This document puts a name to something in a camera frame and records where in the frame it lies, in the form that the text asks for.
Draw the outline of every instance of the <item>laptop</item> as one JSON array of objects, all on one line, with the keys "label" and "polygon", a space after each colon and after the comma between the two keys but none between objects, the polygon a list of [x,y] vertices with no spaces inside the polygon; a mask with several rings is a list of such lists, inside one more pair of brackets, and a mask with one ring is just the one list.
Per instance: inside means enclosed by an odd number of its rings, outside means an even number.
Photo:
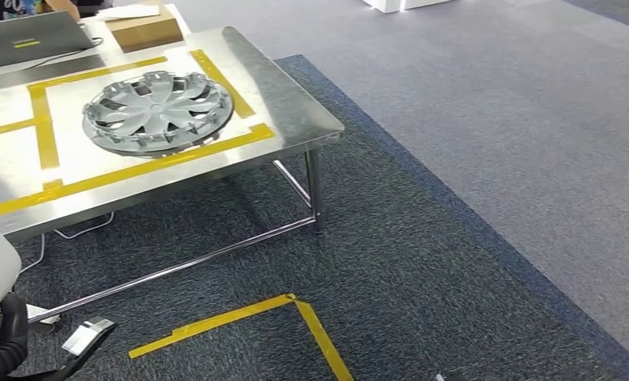
[{"label": "laptop", "polygon": [[0,66],[93,48],[67,12],[0,21]]}]

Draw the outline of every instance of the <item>cardboard box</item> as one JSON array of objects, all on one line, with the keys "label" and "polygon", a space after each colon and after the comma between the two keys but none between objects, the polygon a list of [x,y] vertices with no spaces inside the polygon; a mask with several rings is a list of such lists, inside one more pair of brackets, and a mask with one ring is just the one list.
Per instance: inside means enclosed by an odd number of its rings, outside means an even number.
[{"label": "cardboard box", "polygon": [[159,5],[160,14],[106,22],[106,26],[113,33],[123,52],[134,52],[183,40],[181,29],[167,8],[159,2],[145,2],[145,4]]}]

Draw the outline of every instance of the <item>paper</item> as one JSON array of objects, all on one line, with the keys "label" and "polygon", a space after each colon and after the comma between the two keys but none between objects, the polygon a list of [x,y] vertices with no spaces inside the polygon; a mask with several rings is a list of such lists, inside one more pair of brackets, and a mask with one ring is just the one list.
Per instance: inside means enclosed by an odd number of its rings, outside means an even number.
[{"label": "paper", "polygon": [[159,14],[159,6],[146,6],[143,4],[135,4],[131,6],[116,6],[114,8],[100,10],[97,13],[97,17],[99,17],[100,20],[116,20],[119,18],[157,16]]}]

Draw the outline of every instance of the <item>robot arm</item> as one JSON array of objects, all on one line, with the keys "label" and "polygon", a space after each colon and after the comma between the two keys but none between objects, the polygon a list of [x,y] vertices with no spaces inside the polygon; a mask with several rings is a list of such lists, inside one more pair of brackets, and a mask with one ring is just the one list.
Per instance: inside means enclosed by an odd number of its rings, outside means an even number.
[{"label": "robot arm", "polygon": [[27,305],[9,293],[0,303],[0,378],[14,371],[27,358]]},{"label": "robot arm", "polygon": [[27,305],[10,292],[20,273],[15,248],[0,234],[0,378],[11,373],[27,357]]},{"label": "robot arm", "polygon": [[[0,234],[0,381],[12,380],[8,376],[28,354],[27,335],[29,314],[27,305],[11,292],[20,274],[21,261],[15,248]],[[102,342],[116,328],[112,321],[97,317],[83,323],[64,343],[70,353],[65,364],[55,370],[39,375],[19,378],[24,381],[58,381],[67,379],[78,371],[95,353]]]}]

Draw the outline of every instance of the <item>stainless steel table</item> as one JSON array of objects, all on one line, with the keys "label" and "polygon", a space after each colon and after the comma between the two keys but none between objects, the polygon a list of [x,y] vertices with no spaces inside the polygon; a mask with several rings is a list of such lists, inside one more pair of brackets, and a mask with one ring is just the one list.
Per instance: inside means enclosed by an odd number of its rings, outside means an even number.
[{"label": "stainless steel table", "polygon": [[[92,36],[106,42],[95,54],[102,69],[69,75],[49,66],[52,77],[0,88],[0,232],[21,240],[169,194],[200,180],[273,163],[310,207],[303,219],[249,237],[195,260],[166,268],[38,314],[42,321],[141,283],[290,230],[313,225],[321,232],[318,149],[342,136],[343,125],[236,29],[185,37],[185,42],[124,54],[103,23]],[[7,67],[27,81],[26,64]],[[233,95],[235,112],[217,138],[203,146],[159,158],[121,156],[94,145],[83,133],[83,105],[109,83],[147,71],[204,72]],[[308,184],[301,187],[279,159],[304,154]]]}]

